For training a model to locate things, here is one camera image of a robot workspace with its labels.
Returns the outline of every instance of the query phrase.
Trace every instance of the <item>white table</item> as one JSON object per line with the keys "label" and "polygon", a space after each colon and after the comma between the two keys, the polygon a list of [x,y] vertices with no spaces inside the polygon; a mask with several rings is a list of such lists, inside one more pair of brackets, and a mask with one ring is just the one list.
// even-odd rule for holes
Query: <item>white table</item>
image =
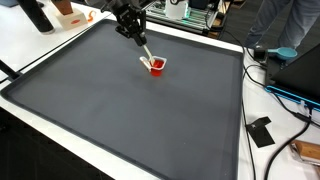
{"label": "white table", "polygon": [[[109,16],[108,19],[115,20],[115,17]],[[205,44],[215,45],[233,51],[242,51],[242,48],[236,45],[190,34],[154,23],[147,23],[147,28],[165,34],[170,34],[193,41],[200,41]],[[32,66],[25,69],[23,73],[36,66],[46,57],[42,58]],[[246,56],[245,65],[247,66],[252,63],[252,60],[248,56]],[[250,69],[250,72],[252,76],[257,80],[262,80],[264,77],[263,72],[260,70]],[[0,90],[8,84],[10,84],[9,81],[0,84]],[[271,124],[267,125],[267,128],[276,142],[275,145],[259,149],[256,147],[254,142],[251,141],[253,155],[256,163],[257,179],[262,179],[266,163],[272,153],[285,140],[300,131],[304,124],[284,111],[270,94],[266,93],[262,88],[256,86],[248,80],[245,80],[244,82],[243,95],[247,120],[249,123],[263,116],[269,116],[272,121]],[[285,103],[290,109],[297,110],[296,104],[288,101],[285,101]],[[13,105],[12,103],[7,102],[2,97],[0,97],[0,106],[115,179],[157,179],[155,176],[149,174],[148,172],[114,156],[113,154],[91,144],[90,142],[83,140],[58,126],[28,111],[21,109]],[[314,114],[316,118],[320,117],[319,113]],[[318,138],[319,135],[320,131],[318,129],[316,129],[315,127],[310,127],[310,129],[299,139],[320,144],[320,138]],[[251,160],[249,158],[248,145],[242,120],[238,166],[238,179],[253,179]],[[273,180],[310,180],[317,179],[318,176],[313,170],[312,166],[304,165],[294,161],[289,154],[288,149],[285,149],[284,152],[281,153],[275,160],[274,165],[271,168],[269,177],[269,179]]]}
{"label": "white table", "polygon": [[[99,9],[72,3],[72,7],[82,11],[86,18],[92,10],[96,11],[96,16],[87,25],[65,31],[54,16],[56,7],[49,0],[40,1],[44,3],[42,9],[55,28],[53,34],[42,35],[20,6],[13,8],[0,6],[0,59],[15,71],[111,14],[100,13]],[[6,74],[0,72],[0,81],[6,77]]]}

